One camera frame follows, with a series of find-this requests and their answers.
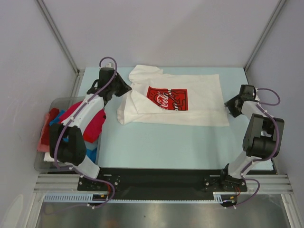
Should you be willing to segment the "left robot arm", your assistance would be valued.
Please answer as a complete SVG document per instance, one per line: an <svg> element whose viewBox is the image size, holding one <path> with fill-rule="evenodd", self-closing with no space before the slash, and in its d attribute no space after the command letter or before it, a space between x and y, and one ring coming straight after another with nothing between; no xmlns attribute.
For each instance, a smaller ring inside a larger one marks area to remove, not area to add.
<svg viewBox="0 0 304 228"><path fill-rule="evenodd" d="M84 133L98 112L115 95L121 97L131 91L121 78L117 69L102 67L99 78L95 80L80 105L61 123L54 123L49 129L50 156L55 165L65 163L70 169L89 177L88 184L95 190L101 189L105 178L99 175L100 167L86 154Z"/></svg>

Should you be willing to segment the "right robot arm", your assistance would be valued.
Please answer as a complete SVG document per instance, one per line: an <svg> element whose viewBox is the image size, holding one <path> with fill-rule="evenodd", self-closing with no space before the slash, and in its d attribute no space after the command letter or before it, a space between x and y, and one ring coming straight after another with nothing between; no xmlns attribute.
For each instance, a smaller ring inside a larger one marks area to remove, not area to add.
<svg viewBox="0 0 304 228"><path fill-rule="evenodd" d="M222 169L219 185L224 191L232 191L246 184L246 174L258 163L268 161L279 154L285 121L273 117L262 107L253 85L241 85L239 94L225 103L236 118L244 115L249 124L243 139L241 154Z"/></svg>

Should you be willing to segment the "white t-shirt with red print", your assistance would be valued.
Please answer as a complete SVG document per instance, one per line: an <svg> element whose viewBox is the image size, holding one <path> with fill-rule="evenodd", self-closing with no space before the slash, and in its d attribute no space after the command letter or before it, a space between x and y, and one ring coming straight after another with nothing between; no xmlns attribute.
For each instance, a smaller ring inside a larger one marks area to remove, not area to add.
<svg viewBox="0 0 304 228"><path fill-rule="evenodd" d="M219 75L171 75L137 65L129 74L131 91L117 109L130 122L189 126L229 126Z"/></svg>

